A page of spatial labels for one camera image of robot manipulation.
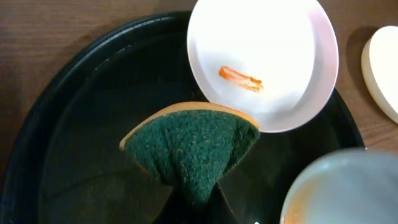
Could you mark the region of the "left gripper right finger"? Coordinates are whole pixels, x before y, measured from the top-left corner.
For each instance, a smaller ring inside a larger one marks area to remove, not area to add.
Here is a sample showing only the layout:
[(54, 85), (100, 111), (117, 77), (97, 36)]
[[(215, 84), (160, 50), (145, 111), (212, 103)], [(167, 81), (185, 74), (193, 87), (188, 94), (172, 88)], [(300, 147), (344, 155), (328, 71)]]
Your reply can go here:
[(238, 224), (219, 184), (215, 184), (208, 201), (208, 223)]

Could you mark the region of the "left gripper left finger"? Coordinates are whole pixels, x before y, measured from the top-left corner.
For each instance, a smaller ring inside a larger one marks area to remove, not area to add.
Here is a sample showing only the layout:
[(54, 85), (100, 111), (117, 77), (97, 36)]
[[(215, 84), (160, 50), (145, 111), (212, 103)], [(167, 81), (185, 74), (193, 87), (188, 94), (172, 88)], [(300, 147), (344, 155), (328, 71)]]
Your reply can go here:
[(190, 208), (183, 192), (174, 188), (159, 216), (152, 224), (186, 224), (190, 218)]

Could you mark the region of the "orange green sponge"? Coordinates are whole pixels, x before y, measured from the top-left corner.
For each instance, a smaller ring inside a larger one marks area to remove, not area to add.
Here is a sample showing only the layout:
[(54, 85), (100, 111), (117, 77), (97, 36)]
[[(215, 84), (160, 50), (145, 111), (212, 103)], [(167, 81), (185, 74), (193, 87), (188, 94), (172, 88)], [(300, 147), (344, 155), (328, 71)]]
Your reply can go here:
[(145, 119), (122, 138), (119, 148), (153, 178), (181, 189), (188, 205), (203, 207), (216, 183), (260, 135), (258, 124), (240, 111), (189, 101)]

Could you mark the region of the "pale green plate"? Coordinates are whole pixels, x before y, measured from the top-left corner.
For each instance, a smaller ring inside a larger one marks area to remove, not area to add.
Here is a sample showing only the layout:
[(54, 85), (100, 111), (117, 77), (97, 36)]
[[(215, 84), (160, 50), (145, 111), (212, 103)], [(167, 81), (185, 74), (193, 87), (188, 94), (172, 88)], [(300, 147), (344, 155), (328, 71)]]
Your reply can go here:
[(350, 149), (317, 159), (290, 187), (280, 222), (397, 223), (397, 156)]

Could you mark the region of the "pink white plate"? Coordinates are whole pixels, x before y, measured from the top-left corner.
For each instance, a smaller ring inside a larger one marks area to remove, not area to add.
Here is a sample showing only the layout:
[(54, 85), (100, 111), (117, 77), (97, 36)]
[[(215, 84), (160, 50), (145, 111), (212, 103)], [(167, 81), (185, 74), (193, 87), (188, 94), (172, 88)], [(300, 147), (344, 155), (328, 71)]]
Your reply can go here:
[(335, 31), (317, 0), (199, 0), (187, 53), (206, 99), (248, 114), (263, 133), (312, 120), (338, 77)]

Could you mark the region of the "cream white plate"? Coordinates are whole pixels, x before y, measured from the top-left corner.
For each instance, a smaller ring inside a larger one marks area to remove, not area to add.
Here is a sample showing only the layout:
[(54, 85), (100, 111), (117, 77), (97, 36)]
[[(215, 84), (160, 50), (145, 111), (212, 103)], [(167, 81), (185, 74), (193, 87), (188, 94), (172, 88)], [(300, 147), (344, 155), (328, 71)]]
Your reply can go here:
[(380, 109), (397, 122), (397, 27), (378, 29), (361, 55), (365, 84)]

